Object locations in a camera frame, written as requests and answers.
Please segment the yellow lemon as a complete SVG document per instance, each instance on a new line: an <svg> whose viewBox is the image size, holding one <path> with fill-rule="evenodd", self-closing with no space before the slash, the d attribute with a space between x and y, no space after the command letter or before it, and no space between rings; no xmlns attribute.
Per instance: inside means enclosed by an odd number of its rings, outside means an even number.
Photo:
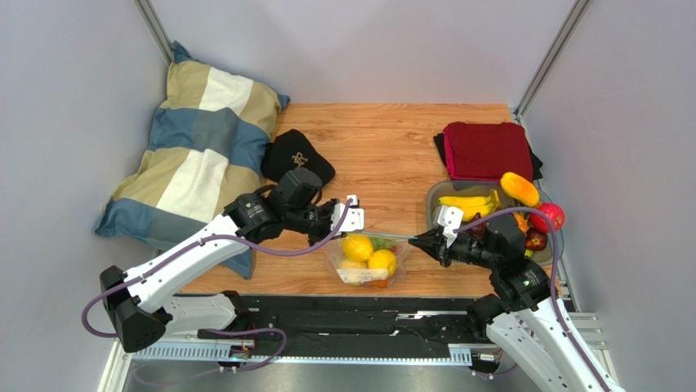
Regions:
<svg viewBox="0 0 696 392"><path fill-rule="evenodd" d="M374 253L370 237L362 234L347 234L340 241L343 254L351 261L365 262Z"/></svg>

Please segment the green grape bunch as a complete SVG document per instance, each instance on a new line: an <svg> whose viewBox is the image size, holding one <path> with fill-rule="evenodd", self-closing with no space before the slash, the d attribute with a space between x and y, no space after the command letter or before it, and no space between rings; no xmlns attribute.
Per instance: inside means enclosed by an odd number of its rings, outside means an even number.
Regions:
<svg viewBox="0 0 696 392"><path fill-rule="evenodd" d="M398 250L397 241L391 238L371 237L370 241L375 252L379 250L388 250L390 252L396 252Z"/></svg>

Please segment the yellow pear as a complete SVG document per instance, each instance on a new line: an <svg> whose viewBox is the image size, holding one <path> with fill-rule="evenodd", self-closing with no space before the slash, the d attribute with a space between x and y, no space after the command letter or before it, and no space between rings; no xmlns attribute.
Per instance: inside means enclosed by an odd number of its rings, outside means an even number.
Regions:
<svg viewBox="0 0 696 392"><path fill-rule="evenodd" d="M372 254L372 256L367 261L368 268L372 270L386 270L387 276L390 277L394 274L397 266L398 259L393 252L388 250L379 250Z"/></svg>

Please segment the clear zip top bag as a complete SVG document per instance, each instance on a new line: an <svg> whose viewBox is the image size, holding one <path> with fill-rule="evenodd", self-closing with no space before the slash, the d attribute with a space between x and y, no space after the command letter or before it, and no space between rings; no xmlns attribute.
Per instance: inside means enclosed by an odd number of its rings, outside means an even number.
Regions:
<svg viewBox="0 0 696 392"><path fill-rule="evenodd" d="M409 237L350 233L323 247L326 266L341 282L356 287L387 288L406 279Z"/></svg>

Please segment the beige bumpy fruit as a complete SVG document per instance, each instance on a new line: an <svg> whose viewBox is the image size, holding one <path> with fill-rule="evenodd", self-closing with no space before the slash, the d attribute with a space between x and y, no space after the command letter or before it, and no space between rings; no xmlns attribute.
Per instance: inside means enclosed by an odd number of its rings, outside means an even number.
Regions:
<svg viewBox="0 0 696 392"><path fill-rule="evenodd" d="M350 285L361 285L376 279L375 271L366 262L343 260L337 269L341 281Z"/></svg>

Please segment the orange fruit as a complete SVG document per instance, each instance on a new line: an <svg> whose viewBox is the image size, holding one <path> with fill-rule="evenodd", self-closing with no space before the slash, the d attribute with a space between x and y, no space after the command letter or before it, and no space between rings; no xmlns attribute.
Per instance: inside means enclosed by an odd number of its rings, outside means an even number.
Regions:
<svg viewBox="0 0 696 392"><path fill-rule="evenodd" d="M364 286L366 287L375 287L375 288L387 288L390 285L390 279L385 278L385 279L374 279L371 281L368 281L364 283Z"/></svg>

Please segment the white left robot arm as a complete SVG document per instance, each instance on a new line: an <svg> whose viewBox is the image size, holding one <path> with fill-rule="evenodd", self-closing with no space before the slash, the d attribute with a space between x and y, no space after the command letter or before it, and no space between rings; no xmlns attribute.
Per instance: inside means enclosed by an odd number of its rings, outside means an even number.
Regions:
<svg viewBox="0 0 696 392"><path fill-rule="evenodd" d="M117 339L127 353L184 332L229 334L245 311L237 292L182 296L179 291L249 250L304 256L362 230L359 198L319 204L322 187L312 171L288 171L277 184L238 196L201 230L153 260L128 270L115 265L103 270L101 293L83 310L83 326L94 336Z"/></svg>

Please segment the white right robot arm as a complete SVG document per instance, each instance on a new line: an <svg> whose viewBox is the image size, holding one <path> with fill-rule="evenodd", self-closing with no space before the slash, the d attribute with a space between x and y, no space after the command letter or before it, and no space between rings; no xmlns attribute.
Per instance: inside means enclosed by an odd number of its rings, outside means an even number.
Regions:
<svg viewBox="0 0 696 392"><path fill-rule="evenodd" d="M524 254L524 234L514 217L538 209L510 207L464 225L462 211L439 207L432 229L409 239L443 267L454 262L490 271L492 295L466 309L465 329L509 355L542 391L620 391L573 324L548 274Z"/></svg>

